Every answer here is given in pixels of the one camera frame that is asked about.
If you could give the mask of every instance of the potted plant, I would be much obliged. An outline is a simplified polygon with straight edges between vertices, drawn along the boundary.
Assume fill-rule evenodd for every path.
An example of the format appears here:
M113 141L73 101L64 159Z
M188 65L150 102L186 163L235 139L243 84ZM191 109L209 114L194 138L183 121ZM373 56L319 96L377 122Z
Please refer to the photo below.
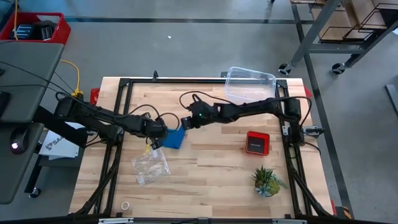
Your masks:
M254 179L254 186L259 195L264 197L271 197L277 194L280 190L280 186L287 189L286 184L277 178L272 170L265 169L261 166L260 169L256 169L255 175L252 175Z

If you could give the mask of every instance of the blue cloth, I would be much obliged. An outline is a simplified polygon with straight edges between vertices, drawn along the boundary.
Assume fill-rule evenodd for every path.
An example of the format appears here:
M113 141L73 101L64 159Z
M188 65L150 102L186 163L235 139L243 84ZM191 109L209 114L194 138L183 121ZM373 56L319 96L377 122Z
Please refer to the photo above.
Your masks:
M177 131L169 129L167 137L163 140L163 146L170 147L172 149L180 149L184 135L185 130L182 128L182 126Z

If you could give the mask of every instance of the wooden table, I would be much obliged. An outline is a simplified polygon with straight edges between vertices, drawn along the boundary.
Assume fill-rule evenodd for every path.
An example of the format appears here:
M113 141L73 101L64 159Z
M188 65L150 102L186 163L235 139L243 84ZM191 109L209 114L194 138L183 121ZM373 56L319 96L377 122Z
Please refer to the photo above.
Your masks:
M98 106L113 110L118 89L118 77L105 77L101 85ZM287 79L291 96L305 96L301 79ZM224 85L219 84L160 84L136 83L133 87L130 109L141 104L152 104L160 113L173 112L179 118L189 116L183 109L179 96L190 90L204 91L213 96L225 98ZM214 102L203 96L209 103ZM189 105L192 97L182 99ZM301 101L302 114L308 110L305 100ZM139 109L135 114L149 111ZM177 121L165 116L168 127L174 128ZM305 125L312 124L311 116ZM268 156L246 154L244 143L247 131L270 134L271 150ZM316 144L313 138L306 141ZM171 175L141 187L134 175L132 159L144 153L145 140L126 134L124 137L118 181L114 196L113 211L123 212L125 217L226 217L226 218L283 218L294 214L289 189L272 197L261 197L254 190L251 174L255 168L264 165L273 169L286 184L287 169L280 135L279 120L271 114L260 114L239 119L231 124L210 124L185 133L180 149L162 148L169 164ZM105 152L104 144L97 144L85 150L78 180L73 194L70 212L75 212L88 200L98 185ZM328 187L320 155L312 146L301 147L307 184L317 200L332 213ZM300 189L298 199L303 209ZM106 205L108 190L104 191L102 208ZM129 210L121 210L123 202L129 202Z

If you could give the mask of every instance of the white tape roll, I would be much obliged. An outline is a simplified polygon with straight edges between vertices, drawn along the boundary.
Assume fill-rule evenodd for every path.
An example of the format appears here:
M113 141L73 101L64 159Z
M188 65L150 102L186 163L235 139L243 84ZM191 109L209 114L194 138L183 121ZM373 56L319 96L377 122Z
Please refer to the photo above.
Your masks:
M127 209L129 209L130 203L129 202L123 202L121 207L122 207L122 210L126 211Z

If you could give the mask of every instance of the concrete floor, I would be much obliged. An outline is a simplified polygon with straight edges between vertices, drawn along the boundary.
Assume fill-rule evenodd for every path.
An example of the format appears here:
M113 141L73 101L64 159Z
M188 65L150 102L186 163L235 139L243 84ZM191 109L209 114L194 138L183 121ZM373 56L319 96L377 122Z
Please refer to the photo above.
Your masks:
M293 19L288 0L276 0L271 6L261 0L21 1L25 11L60 11L66 16ZM302 19L311 19L307 6L299 9ZM86 96L104 76L149 77L153 70L162 77L219 77L237 66L282 77L278 66L288 62L299 46L294 25L76 22L70 26L62 58L79 66ZM312 55L353 213L360 220L398 222L398 151L394 150L398 119L383 89L385 84L398 86L397 49L398 36L390 34L340 76L328 71L348 55ZM75 87L73 68L60 64L57 73ZM290 77L303 78L310 88L303 61ZM52 81L65 86L58 77ZM53 93L47 92L42 104L53 110ZM320 124L316 106L312 116ZM331 198L339 205L324 139L318 144ZM15 201L0 206L0 220L67 214L77 173L77 169L44 169L37 184L42 195L28 198L21 187Z

